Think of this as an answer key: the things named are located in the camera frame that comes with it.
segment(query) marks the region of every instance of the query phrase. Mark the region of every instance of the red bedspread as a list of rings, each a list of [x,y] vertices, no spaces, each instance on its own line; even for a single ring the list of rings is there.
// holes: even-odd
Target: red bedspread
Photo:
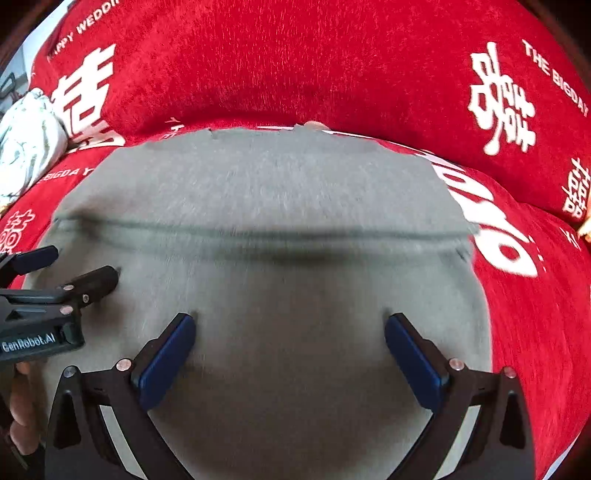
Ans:
[[[463,166],[430,157],[483,228],[494,365],[524,383],[538,476],[584,425],[591,258],[566,222],[586,214],[589,93],[515,0],[80,0],[33,71],[81,150],[0,220],[0,249],[33,248],[115,146],[313,119],[430,150]]]

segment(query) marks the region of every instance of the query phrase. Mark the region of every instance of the red fabric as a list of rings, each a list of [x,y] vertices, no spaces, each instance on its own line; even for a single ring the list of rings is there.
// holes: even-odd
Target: red fabric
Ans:
[[[470,55],[487,53],[488,42],[498,73],[512,79],[507,95],[512,86],[522,89],[513,110],[523,116],[525,102],[535,110],[525,119],[535,133],[526,153],[503,132],[499,152],[485,154],[499,120],[481,119],[479,127],[468,109],[471,88],[482,84]],[[86,67],[109,47],[112,74],[93,79]],[[106,124],[99,130],[110,126],[126,145],[175,125],[314,119],[436,151],[488,174],[520,202],[574,223],[583,214],[563,212],[563,187],[571,158],[583,170],[590,166],[589,94],[551,35],[515,0],[80,0],[37,57],[33,85],[51,94],[85,58],[86,80],[75,87],[85,93],[70,99],[72,114],[94,124],[100,117]],[[107,85],[104,105],[89,103],[89,82],[92,91]],[[487,90],[497,95],[494,86]],[[73,136],[84,131],[79,118],[70,120],[69,105],[61,107]],[[167,123],[171,117],[178,123]],[[581,206],[586,185],[570,188]]]
[[[113,150],[112,147],[93,148],[65,156],[0,219],[0,252],[33,250],[49,227],[62,198]],[[24,277],[17,277],[11,287],[20,288],[23,281]]]
[[[493,369],[519,373],[540,478],[591,414],[591,255],[565,222],[516,202],[487,175],[434,166],[466,217],[479,218],[474,269],[491,314]]]
[[[469,105],[482,84],[477,70],[485,58],[478,54],[494,51],[499,74],[523,89],[513,109],[528,112],[535,143],[507,142],[501,132],[498,153],[487,154],[499,118],[473,113],[476,104],[485,107],[483,98],[473,111]],[[563,211],[563,188],[586,204],[591,102],[551,35],[515,0],[79,0],[37,57],[33,86],[54,98],[85,148],[313,119],[476,168],[460,172],[463,183],[457,173],[438,171],[448,184],[455,181],[450,190],[483,226],[475,271],[491,311],[494,364],[511,364],[522,378],[538,476],[580,431],[591,385],[589,254],[569,241],[573,231],[564,222],[535,207],[579,221],[574,208]],[[496,87],[491,92],[497,95]],[[110,150],[90,148],[64,162],[97,164]],[[580,170],[572,159],[580,159]],[[0,220],[2,231],[19,220],[17,211],[34,212],[15,248],[37,243],[76,178],[39,183]],[[502,215],[462,198],[488,198]],[[513,248],[495,247],[499,239]]]

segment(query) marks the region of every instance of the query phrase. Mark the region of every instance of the blue gripper pad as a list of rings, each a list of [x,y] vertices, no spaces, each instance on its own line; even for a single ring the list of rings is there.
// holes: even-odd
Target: blue gripper pad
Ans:
[[[156,407],[166,395],[189,356],[197,326],[190,315],[184,315],[154,359],[139,378],[139,404],[144,411]]]
[[[401,314],[392,315],[386,321],[384,336],[390,353],[396,359],[400,370],[406,377],[414,396],[423,408],[436,412],[443,402],[444,380],[433,368],[418,341],[423,340],[410,322]],[[410,325],[413,332],[407,330],[403,322]]]

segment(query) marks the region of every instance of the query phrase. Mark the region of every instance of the human hand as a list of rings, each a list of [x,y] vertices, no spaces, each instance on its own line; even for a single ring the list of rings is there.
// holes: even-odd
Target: human hand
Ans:
[[[21,362],[16,365],[12,379],[9,409],[14,421],[10,438],[21,455],[30,455],[39,447],[39,431],[33,407],[33,393],[29,385],[31,365]]]

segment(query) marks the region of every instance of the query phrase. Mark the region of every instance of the gray fabric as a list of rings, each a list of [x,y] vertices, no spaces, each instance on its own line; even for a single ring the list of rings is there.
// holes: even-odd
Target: gray fabric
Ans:
[[[87,345],[45,364],[47,399],[65,366],[110,368],[196,312],[197,345],[151,413],[196,479],[384,479],[429,417],[384,313],[491,367],[473,228],[427,161],[365,140],[204,131],[119,149],[63,200],[43,239],[60,258],[28,279],[122,267],[85,310]]]

